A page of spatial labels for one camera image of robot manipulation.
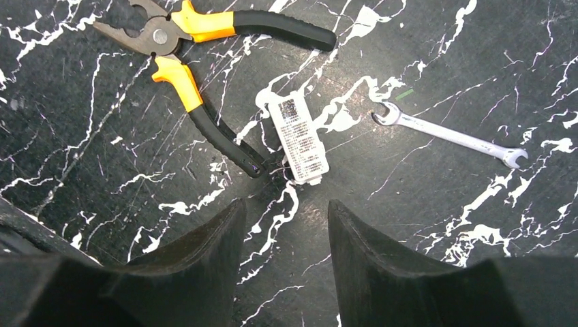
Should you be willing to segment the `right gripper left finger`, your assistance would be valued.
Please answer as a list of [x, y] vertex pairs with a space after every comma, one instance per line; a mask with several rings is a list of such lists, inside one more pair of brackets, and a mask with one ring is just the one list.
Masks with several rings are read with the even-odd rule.
[[121, 266], [1, 249], [2, 326], [229, 326], [246, 204]]

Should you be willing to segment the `yellow black pliers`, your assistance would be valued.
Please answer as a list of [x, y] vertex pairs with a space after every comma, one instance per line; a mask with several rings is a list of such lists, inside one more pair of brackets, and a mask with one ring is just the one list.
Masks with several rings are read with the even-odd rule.
[[201, 43], [237, 35], [268, 35], [302, 48], [332, 51], [336, 34], [311, 23], [264, 10], [239, 10], [201, 14], [191, 1], [182, 1], [181, 10], [167, 12], [154, 1], [130, 1], [147, 21], [140, 31], [94, 22], [94, 28], [118, 44], [150, 56], [157, 66], [155, 82], [170, 83], [196, 128], [222, 155], [252, 178], [265, 169], [261, 156], [245, 142], [237, 144], [228, 126], [220, 127], [198, 89], [188, 65], [177, 56], [182, 42]]

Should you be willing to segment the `silver hex key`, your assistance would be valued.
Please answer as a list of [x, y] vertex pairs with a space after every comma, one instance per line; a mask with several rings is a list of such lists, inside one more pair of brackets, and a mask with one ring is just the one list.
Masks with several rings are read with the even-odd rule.
[[372, 112], [371, 117], [375, 123], [381, 126], [403, 126], [421, 133], [446, 140], [466, 147], [473, 151], [499, 159], [510, 169], [520, 169], [517, 160], [520, 158], [529, 159], [528, 152], [521, 148], [508, 148], [469, 136], [467, 134], [443, 127], [418, 117], [407, 115], [402, 112], [399, 106], [391, 102], [382, 102], [384, 114]]

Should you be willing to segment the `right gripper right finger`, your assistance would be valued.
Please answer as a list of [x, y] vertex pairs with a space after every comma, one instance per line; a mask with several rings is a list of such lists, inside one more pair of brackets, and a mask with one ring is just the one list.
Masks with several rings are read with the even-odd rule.
[[343, 326], [576, 326], [577, 259], [437, 261], [371, 227], [339, 200], [328, 231]]

